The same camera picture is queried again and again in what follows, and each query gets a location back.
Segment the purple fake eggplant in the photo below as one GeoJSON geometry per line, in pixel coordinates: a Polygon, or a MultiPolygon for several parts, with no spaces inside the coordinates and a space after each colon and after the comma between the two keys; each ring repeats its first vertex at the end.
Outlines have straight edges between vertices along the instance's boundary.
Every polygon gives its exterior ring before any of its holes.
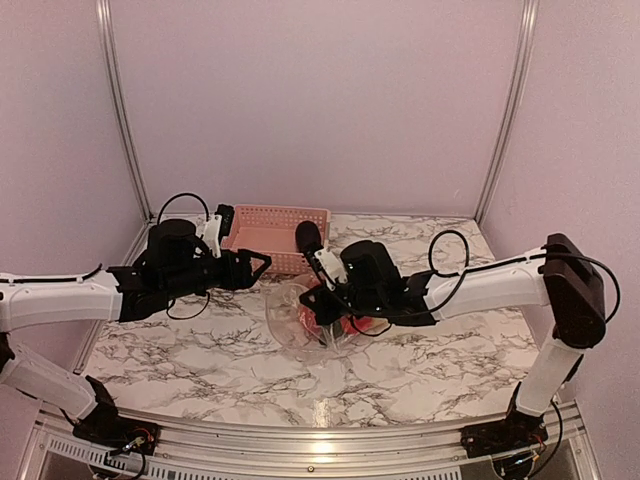
{"type": "Polygon", "coordinates": [[[309,220],[300,222],[295,229],[295,244],[301,254],[322,249],[324,241],[318,225],[309,220]]]}

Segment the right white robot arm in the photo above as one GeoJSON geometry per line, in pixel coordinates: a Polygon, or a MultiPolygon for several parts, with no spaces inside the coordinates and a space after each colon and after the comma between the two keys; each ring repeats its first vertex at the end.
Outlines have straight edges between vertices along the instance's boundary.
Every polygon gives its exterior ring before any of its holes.
{"type": "Polygon", "coordinates": [[[303,293],[302,305],[329,326],[342,318],[371,317],[403,327],[433,326],[454,317],[528,305],[548,306],[555,324],[514,394],[510,414],[495,438],[515,448],[534,431],[552,397],[571,377],[587,350],[606,333],[603,266],[587,258],[563,234],[541,248],[456,273],[435,268],[403,276],[380,242],[363,240],[335,255],[301,226],[296,246],[318,285],[303,293]]]}

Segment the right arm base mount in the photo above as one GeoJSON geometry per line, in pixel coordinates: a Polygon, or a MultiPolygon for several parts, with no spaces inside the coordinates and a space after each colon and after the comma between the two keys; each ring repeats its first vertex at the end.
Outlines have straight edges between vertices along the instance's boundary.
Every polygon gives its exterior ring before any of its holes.
{"type": "Polygon", "coordinates": [[[544,443],[548,439],[543,415],[531,416],[516,408],[512,395],[504,418],[462,428],[460,444],[469,458],[495,455],[544,443]]]}

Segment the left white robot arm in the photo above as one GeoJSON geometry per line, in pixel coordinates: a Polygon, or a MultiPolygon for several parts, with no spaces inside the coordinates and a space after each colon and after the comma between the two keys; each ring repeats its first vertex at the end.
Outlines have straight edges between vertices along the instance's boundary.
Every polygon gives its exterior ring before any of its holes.
{"type": "Polygon", "coordinates": [[[247,249],[223,249],[229,233],[219,216],[202,234],[194,223],[169,219],[151,227],[145,250],[130,266],[114,266],[76,277],[7,275],[1,280],[1,382],[52,404],[106,445],[125,438],[126,423],[116,415],[108,392],[73,374],[9,335],[23,328],[78,320],[145,320],[190,295],[207,296],[253,287],[271,266],[270,256],[247,249]]]}

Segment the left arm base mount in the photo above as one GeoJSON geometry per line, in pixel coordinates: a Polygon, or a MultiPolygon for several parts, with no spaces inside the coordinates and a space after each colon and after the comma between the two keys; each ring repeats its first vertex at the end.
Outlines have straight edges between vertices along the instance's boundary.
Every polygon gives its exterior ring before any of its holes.
{"type": "Polygon", "coordinates": [[[145,455],[152,455],[160,433],[159,425],[121,416],[106,387],[91,376],[85,379],[94,390],[97,405],[85,418],[74,421],[73,435],[112,449],[122,449],[137,438],[142,438],[141,451],[145,455]]]}

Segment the clear zip top bag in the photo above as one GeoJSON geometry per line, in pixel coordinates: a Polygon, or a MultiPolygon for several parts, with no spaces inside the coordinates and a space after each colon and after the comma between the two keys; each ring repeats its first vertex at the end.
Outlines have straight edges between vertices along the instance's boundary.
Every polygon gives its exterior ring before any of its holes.
{"type": "Polygon", "coordinates": [[[299,297],[320,284],[313,274],[302,274],[275,287],[265,299],[265,318],[273,338],[294,353],[346,351],[356,340],[383,333],[389,324],[378,318],[343,316],[329,326],[316,322],[314,312],[299,297]]]}

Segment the red fake strawberries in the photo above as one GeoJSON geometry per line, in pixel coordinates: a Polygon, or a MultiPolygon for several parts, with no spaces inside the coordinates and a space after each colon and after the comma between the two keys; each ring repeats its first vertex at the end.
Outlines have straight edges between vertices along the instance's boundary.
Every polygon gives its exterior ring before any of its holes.
{"type": "Polygon", "coordinates": [[[298,307],[298,320],[300,324],[306,329],[313,329],[317,326],[315,313],[304,305],[298,307]]]}

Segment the red fake pepper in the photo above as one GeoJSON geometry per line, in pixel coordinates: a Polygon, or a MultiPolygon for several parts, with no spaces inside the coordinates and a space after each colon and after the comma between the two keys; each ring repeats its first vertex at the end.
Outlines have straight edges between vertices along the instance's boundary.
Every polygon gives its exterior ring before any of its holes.
{"type": "Polygon", "coordinates": [[[344,329],[349,335],[377,336],[387,327],[388,323],[378,318],[348,316],[344,320],[344,329]]]}

